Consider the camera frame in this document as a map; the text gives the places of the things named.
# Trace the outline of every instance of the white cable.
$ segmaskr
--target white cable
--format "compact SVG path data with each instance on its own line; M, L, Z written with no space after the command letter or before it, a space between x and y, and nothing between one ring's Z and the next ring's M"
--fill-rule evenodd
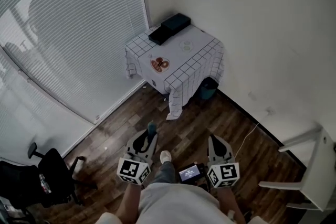
M248 135L245 136L245 138L244 138L244 140L243 140L243 142L242 142L240 148L238 149L238 151L237 151L237 153L236 153L236 155L235 155L235 158L237 157L238 152L240 151L240 149L243 147L243 144L244 144L246 138L247 138L247 137L248 137L248 136L249 136L249 135L256 129L256 127L259 125L259 123L260 123L262 120L264 120L264 118L266 118L268 115L269 115L269 114L267 114L265 117L263 117L263 118L256 124L256 126L254 126L253 130L250 131L250 132L248 133Z

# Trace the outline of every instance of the white sneaker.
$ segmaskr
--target white sneaker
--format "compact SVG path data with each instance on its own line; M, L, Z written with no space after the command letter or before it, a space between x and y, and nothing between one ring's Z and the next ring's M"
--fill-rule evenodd
M160 161L163 164L164 162L171 162L172 161L172 155L169 151L161 151L160 154Z

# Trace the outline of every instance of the display screen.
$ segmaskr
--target display screen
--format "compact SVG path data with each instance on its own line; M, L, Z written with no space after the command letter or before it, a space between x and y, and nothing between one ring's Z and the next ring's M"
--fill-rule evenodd
M180 178L181 181L186 181L194 176L197 176L200 174L197 165L194 165L192 167L187 168L186 170L180 171Z

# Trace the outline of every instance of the grid pattern tablecloth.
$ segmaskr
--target grid pattern tablecloth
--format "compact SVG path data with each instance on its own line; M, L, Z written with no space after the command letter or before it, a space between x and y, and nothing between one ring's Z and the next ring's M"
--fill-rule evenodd
M159 46L148 39L156 29L153 27L126 44L127 76L139 74L162 94L169 93L167 120L175 120L203 79L211 77L220 83L224 47L194 26Z

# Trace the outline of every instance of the white shirt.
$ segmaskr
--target white shirt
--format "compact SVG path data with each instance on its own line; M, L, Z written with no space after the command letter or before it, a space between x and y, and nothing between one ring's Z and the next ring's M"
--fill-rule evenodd
M219 202L200 187L153 183L141 192L136 224L233 224L219 210ZM101 215L96 224L122 224L110 213Z

